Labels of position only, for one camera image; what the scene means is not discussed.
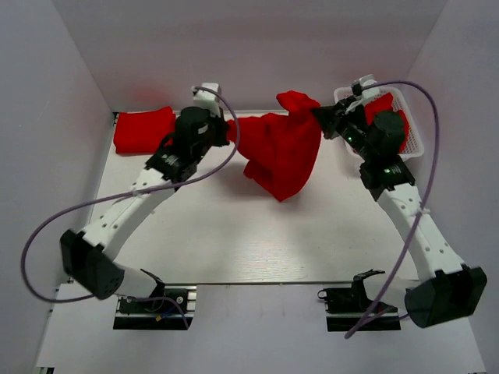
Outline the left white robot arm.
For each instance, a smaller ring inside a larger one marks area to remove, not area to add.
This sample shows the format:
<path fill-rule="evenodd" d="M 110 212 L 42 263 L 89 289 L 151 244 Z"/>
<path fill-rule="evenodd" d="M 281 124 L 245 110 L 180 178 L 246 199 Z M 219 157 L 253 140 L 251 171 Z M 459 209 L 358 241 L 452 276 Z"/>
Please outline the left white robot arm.
<path fill-rule="evenodd" d="M 165 301 L 163 281 L 144 269 L 115 262 L 129 236 L 188 181 L 207 151 L 228 144 L 228 123 L 218 104 L 181 110 L 174 130 L 147 160 L 132 185 L 131 196 L 117 199 L 97 220 L 60 238 L 65 272 L 94 297 L 137 298 L 149 311 Z"/>

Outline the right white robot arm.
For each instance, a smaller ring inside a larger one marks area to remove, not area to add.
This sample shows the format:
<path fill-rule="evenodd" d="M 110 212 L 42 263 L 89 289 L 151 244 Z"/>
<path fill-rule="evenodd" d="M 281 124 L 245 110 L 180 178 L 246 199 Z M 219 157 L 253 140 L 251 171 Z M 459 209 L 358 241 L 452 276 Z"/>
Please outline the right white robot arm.
<path fill-rule="evenodd" d="M 369 121 L 363 106 L 355 106 L 350 99 L 315 108 L 312 113 L 325 138 L 341 137 L 361 156 L 362 183 L 391 219 L 404 241 L 401 255 L 412 257 L 418 276 L 416 281 L 399 280 L 393 269 L 377 288 L 364 283 L 375 270 L 361 273 L 352 282 L 353 304 L 373 312 L 380 303 L 395 303 L 388 296 L 401 295 L 402 307 L 421 328 L 471 316 L 487 276 L 481 267 L 465 264 L 426 210 L 428 196 L 419 194 L 416 180 L 399 154 L 405 139 L 401 116 L 384 110 Z"/>

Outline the red t shirts in basket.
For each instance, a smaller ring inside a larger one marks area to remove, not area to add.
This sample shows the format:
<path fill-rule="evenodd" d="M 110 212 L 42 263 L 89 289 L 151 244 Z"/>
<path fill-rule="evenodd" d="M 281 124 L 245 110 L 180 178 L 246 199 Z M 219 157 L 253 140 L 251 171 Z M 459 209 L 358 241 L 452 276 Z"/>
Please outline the red t shirts in basket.
<path fill-rule="evenodd" d="M 384 153 L 397 150 L 402 154 L 409 137 L 409 121 L 403 110 L 393 109 L 393 100 L 393 95 L 386 93 L 365 105 L 366 123 L 373 126 L 368 137 Z"/>

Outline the folded red t shirt stack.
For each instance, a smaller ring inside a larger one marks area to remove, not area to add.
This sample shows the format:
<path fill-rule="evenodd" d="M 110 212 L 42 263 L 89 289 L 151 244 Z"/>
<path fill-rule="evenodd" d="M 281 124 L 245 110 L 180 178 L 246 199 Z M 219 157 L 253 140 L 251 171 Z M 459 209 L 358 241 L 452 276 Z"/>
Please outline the folded red t shirt stack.
<path fill-rule="evenodd" d="M 175 128 L 176 115 L 171 107 L 155 111 L 120 112 L 113 143 L 118 155 L 153 154 L 160 142 Z"/>

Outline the white plastic basket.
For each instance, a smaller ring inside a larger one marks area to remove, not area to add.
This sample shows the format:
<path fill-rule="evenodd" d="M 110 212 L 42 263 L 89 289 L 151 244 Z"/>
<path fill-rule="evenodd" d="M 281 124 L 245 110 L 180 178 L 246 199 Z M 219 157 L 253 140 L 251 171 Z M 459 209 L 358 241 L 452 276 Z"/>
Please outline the white plastic basket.
<path fill-rule="evenodd" d="M 378 95 L 367 106 L 366 111 L 370 120 L 382 109 L 391 109 L 401 115 L 405 121 L 405 142 L 402 144 L 399 154 L 404 161 L 421 157 L 424 154 L 424 145 L 419 136 L 416 122 L 399 89 L 394 86 L 380 87 Z"/>

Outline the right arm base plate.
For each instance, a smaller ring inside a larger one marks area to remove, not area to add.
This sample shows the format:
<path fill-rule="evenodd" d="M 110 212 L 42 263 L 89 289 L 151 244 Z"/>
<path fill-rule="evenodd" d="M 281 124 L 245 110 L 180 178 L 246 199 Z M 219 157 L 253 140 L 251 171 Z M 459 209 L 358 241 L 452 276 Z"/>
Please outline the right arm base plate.
<path fill-rule="evenodd" d="M 347 286 L 335 285 L 317 292 L 318 299 L 325 304 L 328 332 L 346 333 L 355 326 L 357 320 L 372 302 L 367 297 L 363 282 L 365 279 L 379 274 L 384 274 L 384 271 L 371 269 L 356 274 L 352 282 Z M 396 307 L 378 302 L 369 317 L 373 318 L 374 315 L 380 312 L 383 315 L 362 325 L 359 332 L 398 331 L 401 329 Z"/>

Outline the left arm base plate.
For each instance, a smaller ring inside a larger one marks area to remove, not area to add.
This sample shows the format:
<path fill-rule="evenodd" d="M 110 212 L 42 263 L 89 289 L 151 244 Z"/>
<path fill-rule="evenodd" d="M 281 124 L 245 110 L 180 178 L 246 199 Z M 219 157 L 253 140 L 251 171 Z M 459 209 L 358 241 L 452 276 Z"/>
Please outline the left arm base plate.
<path fill-rule="evenodd" d="M 118 298 L 113 323 L 114 330 L 188 330 L 196 306 L 196 286 L 166 287 L 163 296 L 173 299 L 184 313 L 184 317 L 170 301 L 129 301 Z"/>

